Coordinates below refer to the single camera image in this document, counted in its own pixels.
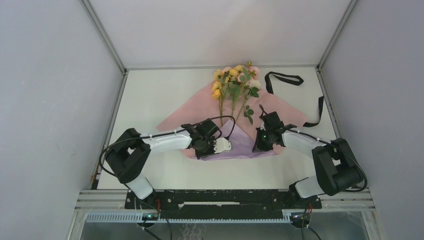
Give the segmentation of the purple pink wrapping paper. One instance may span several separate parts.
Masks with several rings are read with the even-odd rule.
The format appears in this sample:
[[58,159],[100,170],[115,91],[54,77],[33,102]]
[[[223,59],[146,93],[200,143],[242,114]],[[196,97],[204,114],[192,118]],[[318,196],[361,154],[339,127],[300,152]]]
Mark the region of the purple pink wrapping paper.
[[253,110],[251,120],[243,116],[243,112],[240,110],[241,102],[238,102],[235,111],[232,111],[232,102],[229,100],[225,100],[223,105],[224,117],[219,119],[219,102],[212,98],[213,84],[213,82],[210,82],[200,89],[156,127],[161,132],[169,131],[183,124],[194,124],[207,118],[213,118],[213,122],[221,129],[219,135],[222,137],[229,136],[232,147],[230,151],[206,157],[205,160],[207,161],[251,159],[280,154],[284,147],[278,144],[275,144],[271,151],[252,151],[257,128],[262,124],[260,115],[263,111],[267,113],[277,112],[279,119],[284,124],[293,124],[297,127],[302,127],[308,120],[300,110],[278,96],[268,93],[263,88],[258,91],[258,97],[252,97],[246,102],[247,106]]

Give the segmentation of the white fake flower stem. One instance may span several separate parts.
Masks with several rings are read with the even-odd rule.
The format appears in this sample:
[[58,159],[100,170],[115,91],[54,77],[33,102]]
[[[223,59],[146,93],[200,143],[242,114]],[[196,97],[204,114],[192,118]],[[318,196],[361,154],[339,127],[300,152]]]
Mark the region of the white fake flower stem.
[[259,98],[260,86],[260,82],[255,79],[250,79],[245,83],[237,85],[232,97],[232,106],[234,110],[236,110],[236,107],[240,102],[238,112],[234,118],[235,122],[237,122],[240,116],[243,115],[243,117],[246,118],[251,125],[253,125],[253,115],[255,110],[248,104],[248,100]]

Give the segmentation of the black ribbon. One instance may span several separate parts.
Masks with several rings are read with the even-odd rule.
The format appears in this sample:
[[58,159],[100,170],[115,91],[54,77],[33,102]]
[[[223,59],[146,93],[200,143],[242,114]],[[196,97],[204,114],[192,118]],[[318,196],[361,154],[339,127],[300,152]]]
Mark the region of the black ribbon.
[[320,124],[325,97],[314,68],[294,67],[285,72],[271,70],[264,76],[264,81],[268,93],[280,97],[308,117],[303,127],[313,128]]

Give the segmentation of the pink bud fake flower stem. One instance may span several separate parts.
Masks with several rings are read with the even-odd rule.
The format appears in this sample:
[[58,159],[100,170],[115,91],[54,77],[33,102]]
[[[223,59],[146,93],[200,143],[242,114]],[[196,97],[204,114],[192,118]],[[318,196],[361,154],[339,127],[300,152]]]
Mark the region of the pink bud fake flower stem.
[[240,90],[243,90],[244,98],[258,98],[258,91],[261,87],[259,81],[260,70],[258,67],[253,66],[251,62],[247,65],[238,67],[237,81],[240,84]]

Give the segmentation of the yellow fake flower stem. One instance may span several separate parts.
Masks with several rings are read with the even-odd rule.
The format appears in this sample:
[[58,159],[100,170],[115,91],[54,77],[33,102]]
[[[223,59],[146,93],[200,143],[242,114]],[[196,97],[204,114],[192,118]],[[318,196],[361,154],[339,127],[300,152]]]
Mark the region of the yellow fake flower stem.
[[[238,67],[240,67],[240,66],[243,66],[243,65],[237,65],[237,66],[235,66],[235,67],[230,67],[230,68],[234,68],[234,69],[237,69],[238,70]],[[223,108],[221,108],[220,107],[220,96],[221,96],[221,90],[220,90],[220,87],[222,86],[222,84],[221,84],[221,82],[220,82],[220,78],[221,78],[221,76],[222,76],[222,71],[223,71],[223,69],[217,69],[215,72],[214,72],[214,74],[213,74],[213,77],[214,77],[214,83],[213,83],[213,85],[212,85],[212,87],[211,87],[211,97],[213,98],[213,99],[216,99],[216,100],[218,100],[218,109],[219,109],[219,114],[221,115],[221,116],[223,116],[224,115],[224,104],[225,103],[230,103],[229,101],[225,101],[224,102],[224,104],[223,104]]]

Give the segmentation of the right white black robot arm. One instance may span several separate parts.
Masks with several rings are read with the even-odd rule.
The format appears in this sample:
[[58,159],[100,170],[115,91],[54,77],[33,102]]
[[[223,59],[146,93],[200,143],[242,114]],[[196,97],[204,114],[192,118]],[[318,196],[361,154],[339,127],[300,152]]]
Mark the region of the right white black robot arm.
[[361,192],[368,186],[365,171],[358,164],[344,138],[327,141],[284,124],[277,112],[262,111],[256,129],[253,152],[270,152],[275,147],[294,149],[313,161],[315,174],[289,186],[289,203],[302,208],[310,197],[334,196],[341,192]]

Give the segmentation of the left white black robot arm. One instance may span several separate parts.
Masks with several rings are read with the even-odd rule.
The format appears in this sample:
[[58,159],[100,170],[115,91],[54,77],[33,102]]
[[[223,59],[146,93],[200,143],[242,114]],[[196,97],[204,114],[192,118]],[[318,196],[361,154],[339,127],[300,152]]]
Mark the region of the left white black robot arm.
[[142,170],[153,154],[192,149],[198,160],[228,152],[232,149],[231,135],[222,136],[213,118],[197,123],[186,123],[174,130],[157,134],[139,133],[128,128],[114,143],[103,148],[98,165],[103,172],[116,177],[137,197],[143,208],[156,203],[154,188]]

